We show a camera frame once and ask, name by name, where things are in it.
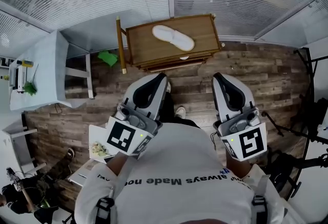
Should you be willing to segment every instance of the shoe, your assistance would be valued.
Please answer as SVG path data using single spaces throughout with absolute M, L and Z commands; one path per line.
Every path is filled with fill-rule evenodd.
M 194 48 L 195 42 L 189 36 L 180 33 L 168 26 L 155 25 L 152 29 L 153 35 L 162 41 L 175 45 L 182 51 L 190 51 Z
M 170 82 L 168 82 L 168 87 L 166 88 L 166 91 L 168 93 L 171 93 L 171 83 Z
M 185 119 L 186 118 L 186 109 L 184 107 L 179 107 L 175 112 L 175 116 Z
M 67 155 L 73 160 L 75 157 L 75 152 L 72 148 L 69 148 L 67 151 Z

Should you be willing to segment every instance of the wooden pole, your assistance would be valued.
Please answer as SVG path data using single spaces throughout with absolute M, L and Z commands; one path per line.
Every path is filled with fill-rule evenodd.
M 122 33 L 121 33 L 121 21 L 119 19 L 119 16 L 116 17 L 116 31 L 117 31 L 118 51 L 119 51 L 119 59 L 121 62 L 122 73 L 126 74 L 127 66 L 125 63 L 123 40 L 122 40 Z

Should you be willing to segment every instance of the sneaker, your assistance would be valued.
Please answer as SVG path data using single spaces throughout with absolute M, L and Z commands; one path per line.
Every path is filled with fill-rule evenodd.
M 185 119 L 186 118 L 186 109 L 184 107 L 179 107 L 175 112 L 175 116 Z
M 168 82 L 168 87 L 166 88 L 166 91 L 168 93 L 171 93 L 171 83 L 170 82 Z
M 67 155 L 73 160 L 75 156 L 75 152 L 72 148 L 69 148 L 67 151 Z

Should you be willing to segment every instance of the food on plate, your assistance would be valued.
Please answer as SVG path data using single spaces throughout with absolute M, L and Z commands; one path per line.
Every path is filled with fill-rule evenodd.
M 109 153 L 104 145 L 100 144 L 99 142 L 95 142 L 91 145 L 92 154 L 97 156 L 108 156 Z

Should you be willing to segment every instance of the floor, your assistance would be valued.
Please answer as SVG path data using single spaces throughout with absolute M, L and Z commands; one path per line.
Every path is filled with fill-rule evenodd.
M 83 61 L 71 59 L 68 65 L 82 66 Z M 38 129 L 38 133 L 29 138 L 31 153 L 38 163 L 48 163 L 46 169 L 62 158 L 68 147 L 76 151 L 72 171 L 82 166 L 89 158 L 88 126 L 106 123 L 115 113 L 127 87 L 146 75 L 134 67 L 128 67 L 128 74 L 123 75 L 119 64 L 110 68 L 96 54 L 91 57 L 91 65 L 94 100 L 77 109 L 51 105 L 26 113 L 28 125 Z M 187 118 L 208 135 L 214 132 L 212 124 L 216 121 L 211 88 L 211 77 L 216 72 L 236 76 L 248 85 L 260 111 L 266 110 L 281 125 L 290 123 L 290 117 L 296 114 L 300 104 L 299 95 L 305 94 L 309 85 L 305 67 L 299 56 L 293 54 L 293 48 L 275 45 L 225 43 L 222 51 L 203 65 L 167 71 L 176 107 L 183 105 Z M 68 85 L 67 95 L 87 97 L 87 89 L 80 83 L 70 81 Z M 273 150 L 280 149 L 296 157 L 303 155 L 305 138 L 288 134 L 281 137 L 266 118 L 263 120 L 267 122 L 268 145 Z M 224 163 L 224 147 L 217 136 L 215 144 L 219 159 Z M 79 186 L 66 180 L 59 185 L 65 189 L 60 195 L 61 204 L 73 210 Z M 286 196 L 289 189 L 286 185 L 281 195 Z

